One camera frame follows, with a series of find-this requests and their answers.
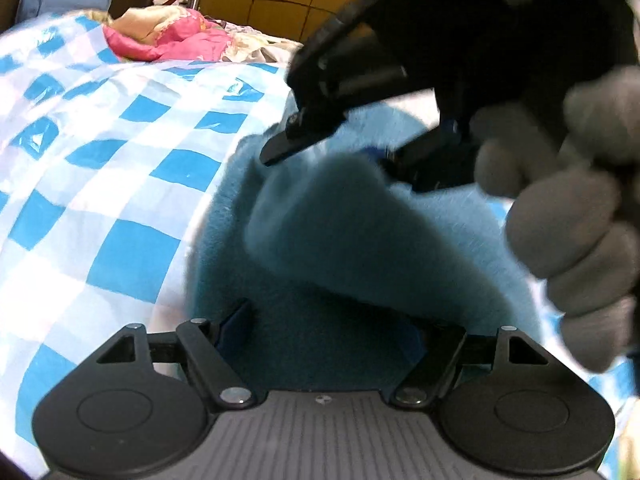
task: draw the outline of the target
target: gray ribbed plate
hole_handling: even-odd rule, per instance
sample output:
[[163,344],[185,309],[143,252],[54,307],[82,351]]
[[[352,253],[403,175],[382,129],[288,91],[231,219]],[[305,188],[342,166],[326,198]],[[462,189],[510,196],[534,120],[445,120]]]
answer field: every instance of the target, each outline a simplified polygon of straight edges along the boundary
[[[457,455],[429,417],[390,408],[375,392],[271,392],[266,402],[256,408],[223,413],[190,456],[146,478],[512,479]],[[594,472],[582,472],[572,478],[602,480]]]

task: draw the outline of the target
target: gloved hand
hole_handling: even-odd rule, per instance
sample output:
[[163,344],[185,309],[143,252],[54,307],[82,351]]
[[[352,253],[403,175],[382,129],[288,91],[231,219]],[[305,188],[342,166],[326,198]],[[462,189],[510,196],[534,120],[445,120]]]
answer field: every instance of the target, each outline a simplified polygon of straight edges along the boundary
[[635,341],[640,274],[640,67],[579,84],[564,100],[572,163],[519,103],[480,110],[486,140],[476,181],[515,198],[506,237],[513,254],[565,313],[561,334],[575,359],[603,372]]

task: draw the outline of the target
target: crumpled fabric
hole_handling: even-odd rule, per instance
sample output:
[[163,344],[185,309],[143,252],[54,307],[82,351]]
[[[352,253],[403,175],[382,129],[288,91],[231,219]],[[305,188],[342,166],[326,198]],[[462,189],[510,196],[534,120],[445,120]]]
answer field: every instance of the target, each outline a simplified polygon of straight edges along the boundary
[[103,29],[117,56],[136,61],[219,61],[230,43],[221,27],[179,6],[129,9]]
[[105,10],[98,10],[98,9],[72,10],[71,12],[68,12],[66,16],[86,16],[90,20],[94,22],[98,22],[101,25],[111,25],[113,23],[113,18]]
[[224,20],[215,20],[227,32],[244,32],[245,34],[262,34],[261,30],[250,27],[249,25],[236,25],[235,23],[225,22]]
[[275,38],[257,31],[230,32],[229,35],[231,43],[224,51],[222,61],[234,63],[288,63],[302,46],[297,41]]

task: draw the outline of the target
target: blue towel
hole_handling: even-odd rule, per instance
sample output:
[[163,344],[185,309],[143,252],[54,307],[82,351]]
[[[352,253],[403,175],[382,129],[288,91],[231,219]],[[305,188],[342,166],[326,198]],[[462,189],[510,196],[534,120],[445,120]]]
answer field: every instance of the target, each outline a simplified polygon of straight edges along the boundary
[[241,141],[190,287],[194,314],[214,322],[235,300],[252,300],[253,329],[229,361],[258,393],[388,392],[416,359],[398,344],[402,314],[481,335],[510,324],[540,338],[526,273],[476,187],[417,196],[356,153],[423,128],[372,105],[324,145],[272,168],[257,160],[269,132]]

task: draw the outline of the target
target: blue checkered bedsheet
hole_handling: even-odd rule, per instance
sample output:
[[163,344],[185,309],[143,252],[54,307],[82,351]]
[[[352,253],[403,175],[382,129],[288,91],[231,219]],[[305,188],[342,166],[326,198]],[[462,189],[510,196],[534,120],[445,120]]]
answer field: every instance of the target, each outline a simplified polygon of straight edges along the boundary
[[120,63],[84,17],[0,37],[0,449],[33,477],[42,396],[124,324],[187,316],[225,160],[289,92],[273,65]]

